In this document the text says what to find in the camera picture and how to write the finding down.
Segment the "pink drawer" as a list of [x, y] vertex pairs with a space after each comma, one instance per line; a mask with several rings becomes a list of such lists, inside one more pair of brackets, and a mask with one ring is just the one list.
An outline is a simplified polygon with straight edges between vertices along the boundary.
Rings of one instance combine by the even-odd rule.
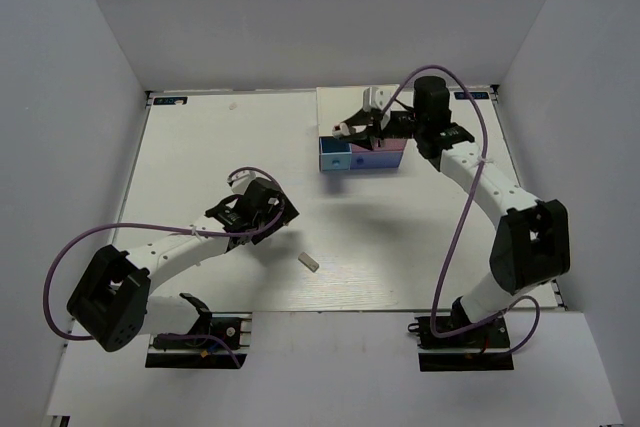
[[406, 139], [383, 139], [380, 144], [375, 144], [372, 149], [352, 144], [351, 151], [353, 153], [373, 154], [378, 152], [402, 152], [407, 144]]

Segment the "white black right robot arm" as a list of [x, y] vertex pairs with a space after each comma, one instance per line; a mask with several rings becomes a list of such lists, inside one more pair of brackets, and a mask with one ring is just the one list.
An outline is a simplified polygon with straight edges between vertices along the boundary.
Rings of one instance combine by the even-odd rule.
[[570, 269], [569, 219], [558, 200], [543, 201], [522, 189], [487, 158], [488, 142], [452, 119], [450, 91], [443, 78], [422, 76], [413, 84], [413, 103], [391, 108], [396, 93], [371, 87], [362, 107], [332, 129], [335, 139], [372, 150], [388, 139], [411, 139], [419, 154], [467, 194], [447, 261], [453, 257], [468, 212], [477, 205], [495, 228], [490, 271], [454, 301], [449, 328], [430, 328], [437, 338], [454, 337], [472, 346], [488, 324], [520, 298]]

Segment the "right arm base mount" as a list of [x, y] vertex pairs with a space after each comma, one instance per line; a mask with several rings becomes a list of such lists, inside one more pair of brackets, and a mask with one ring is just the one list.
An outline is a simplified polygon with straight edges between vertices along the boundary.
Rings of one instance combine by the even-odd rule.
[[407, 331], [417, 340], [421, 372], [512, 371], [511, 342], [504, 319], [458, 336], [438, 338], [430, 330], [430, 316], [415, 317]]

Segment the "light blue drawer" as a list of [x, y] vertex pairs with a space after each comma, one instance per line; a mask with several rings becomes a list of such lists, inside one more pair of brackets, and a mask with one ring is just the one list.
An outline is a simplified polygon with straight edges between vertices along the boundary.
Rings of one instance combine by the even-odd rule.
[[333, 137], [319, 138], [319, 170], [321, 172], [348, 171], [352, 149], [348, 142]]

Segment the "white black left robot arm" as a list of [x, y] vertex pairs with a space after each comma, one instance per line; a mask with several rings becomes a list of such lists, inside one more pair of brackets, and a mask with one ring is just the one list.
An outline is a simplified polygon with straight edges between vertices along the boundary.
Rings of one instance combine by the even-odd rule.
[[216, 335], [206, 304], [191, 294], [162, 297], [156, 290], [205, 260], [260, 243], [298, 215], [276, 183], [248, 180], [185, 229], [129, 250], [99, 249], [67, 310], [107, 352], [145, 334], [178, 346], [207, 344]]

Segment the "pink white binder clip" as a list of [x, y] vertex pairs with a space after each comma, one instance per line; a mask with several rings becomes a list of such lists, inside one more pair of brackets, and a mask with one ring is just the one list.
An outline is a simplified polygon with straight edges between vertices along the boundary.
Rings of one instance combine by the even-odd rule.
[[335, 125], [332, 129], [332, 136], [336, 139], [346, 139], [352, 135], [352, 129], [345, 123]]

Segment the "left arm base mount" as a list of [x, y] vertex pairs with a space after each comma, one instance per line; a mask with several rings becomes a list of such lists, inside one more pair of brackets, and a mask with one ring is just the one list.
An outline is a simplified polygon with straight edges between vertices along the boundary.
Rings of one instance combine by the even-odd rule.
[[213, 314], [199, 320], [188, 334], [152, 336], [148, 369], [236, 370], [248, 356], [252, 315]]

